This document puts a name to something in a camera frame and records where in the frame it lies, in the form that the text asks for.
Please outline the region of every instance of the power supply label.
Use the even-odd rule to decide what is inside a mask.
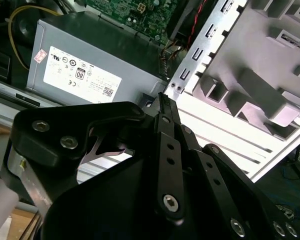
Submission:
[[[121,78],[50,47],[43,81],[94,104],[111,103]]]

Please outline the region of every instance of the circuit board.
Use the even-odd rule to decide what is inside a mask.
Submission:
[[[178,0],[86,0],[86,4],[160,44]]]

